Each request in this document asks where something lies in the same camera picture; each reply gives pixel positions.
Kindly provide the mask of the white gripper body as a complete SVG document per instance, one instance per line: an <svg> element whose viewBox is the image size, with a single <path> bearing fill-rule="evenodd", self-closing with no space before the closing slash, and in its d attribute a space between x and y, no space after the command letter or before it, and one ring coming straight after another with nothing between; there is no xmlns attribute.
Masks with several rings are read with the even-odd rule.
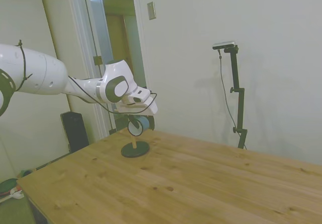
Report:
<svg viewBox="0 0 322 224"><path fill-rule="evenodd" d="M127 105L119 102L117 103L117 112L127 115L155 115L157 113L156 97L157 93L151 93L142 103Z"/></svg>

